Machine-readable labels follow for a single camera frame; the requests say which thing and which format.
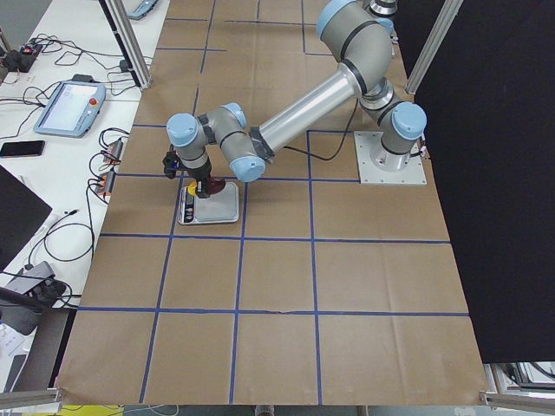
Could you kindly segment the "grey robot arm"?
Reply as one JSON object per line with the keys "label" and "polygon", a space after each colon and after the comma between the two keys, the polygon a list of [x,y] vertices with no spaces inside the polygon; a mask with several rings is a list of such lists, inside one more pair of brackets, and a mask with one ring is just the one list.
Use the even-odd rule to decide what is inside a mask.
{"label": "grey robot arm", "polygon": [[397,0],[363,0],[362,7],[388,31],[393,44],[398,43],[395,33],[395,15],[398,11]]}
{"label": "grey robot arm", "polygon": [[163,159],[165,175],[172,179],[187,172],[200,198],[221,192],[225,180],[212,176],[206,151],[215,145],[238,180],[255,181],[279,150],[351,98],[382,129],[370,152],[373,163],[386,172],[403,169],[415,156],[412,148],[424,133],[427,116],[420,106],[401,100],[386,77],[394,23],[379,10],[395,6],[394,1],[329,2],[316,31],[337,62],[336,72],[259,127],[248,127],[236,102],[199,116],[173,115],[166,124],[171,147]]}

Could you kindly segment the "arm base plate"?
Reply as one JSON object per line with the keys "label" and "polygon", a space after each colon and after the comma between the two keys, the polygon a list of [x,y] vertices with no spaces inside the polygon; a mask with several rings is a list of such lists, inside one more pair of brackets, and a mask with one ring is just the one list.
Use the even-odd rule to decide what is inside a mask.
{"label": "arm base plate", "polygon": [[404,155],[388,152],[382,132],[355,131],[359,180],[362,185],[426,185],[427,179],[416,144]]}

